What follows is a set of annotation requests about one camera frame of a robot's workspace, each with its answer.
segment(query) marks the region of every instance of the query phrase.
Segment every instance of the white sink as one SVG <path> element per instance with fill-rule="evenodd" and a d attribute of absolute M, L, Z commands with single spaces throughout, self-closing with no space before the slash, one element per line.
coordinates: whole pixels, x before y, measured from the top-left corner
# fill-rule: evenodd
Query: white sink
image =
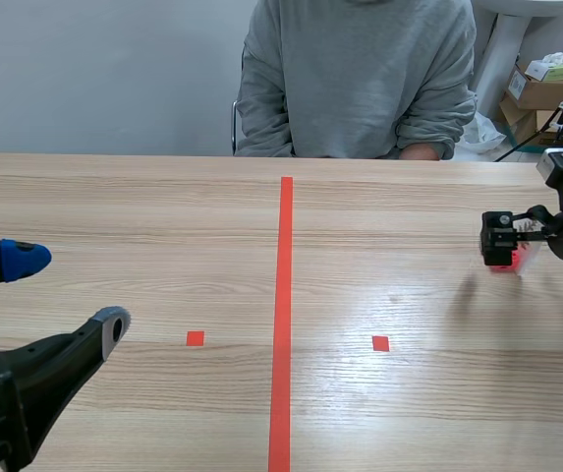
<path fill-rule="evenodd" d="M 472 0 L 474 5 L 498 14 L 495 31 L 474 77 L 472 89 L 478 94 L 478 111 L 495 116 L 504 89 L 510 80 L 526 30 L 533 17 L 563 15 L 563 0 Z"/>
<path fill-rule="evenodd" d="M 473 3 L 500 15 L 511 17 L 559 17 L 563 0 L 473 0 Z"/>

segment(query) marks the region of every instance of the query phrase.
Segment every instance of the red square marker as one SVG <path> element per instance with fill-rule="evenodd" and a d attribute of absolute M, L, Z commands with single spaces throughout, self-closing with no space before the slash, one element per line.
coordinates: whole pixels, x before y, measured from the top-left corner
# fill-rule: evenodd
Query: red square marker
<path fill-rule="evenodd" d="M 372 350 L 378 352 L 390 352 L 390 340 L 386 336 L 373 336 Z"/>
<path fill-rule="evenodd" d="M 188 347 L 204 346 L 204 331 L 189 331 L 187 333 L 187 346 Z"/>

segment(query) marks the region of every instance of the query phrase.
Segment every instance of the gray wall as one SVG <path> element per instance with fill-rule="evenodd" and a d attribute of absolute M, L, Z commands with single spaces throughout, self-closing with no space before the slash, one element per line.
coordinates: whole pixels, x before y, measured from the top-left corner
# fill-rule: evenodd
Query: gray wall
<path fill-rule="evenodd" d="M 0 0 L 0 151 L 227 155 L 256 0 Z"/>

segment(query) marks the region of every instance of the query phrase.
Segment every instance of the hand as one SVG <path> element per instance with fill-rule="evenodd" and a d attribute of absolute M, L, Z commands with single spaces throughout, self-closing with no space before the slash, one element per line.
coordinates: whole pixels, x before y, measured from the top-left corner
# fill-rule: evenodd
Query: hand
<path fill-rule="evenodd" d="M 417 144 L 403 149 L 400 160 L 440 160 L 440 155 L 432 145 Z"/>

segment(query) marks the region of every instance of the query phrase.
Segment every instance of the red tape line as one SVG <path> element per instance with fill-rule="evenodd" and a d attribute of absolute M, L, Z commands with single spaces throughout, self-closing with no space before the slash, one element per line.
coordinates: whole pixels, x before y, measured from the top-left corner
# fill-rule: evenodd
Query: red tape line
<path fill-rule="evenodd" d="M 290 472 L 292 393 L 292 206 L 294 180 L 281 179 L 277 283 L 272 346 L 272 394 L 268 472 Z"/>

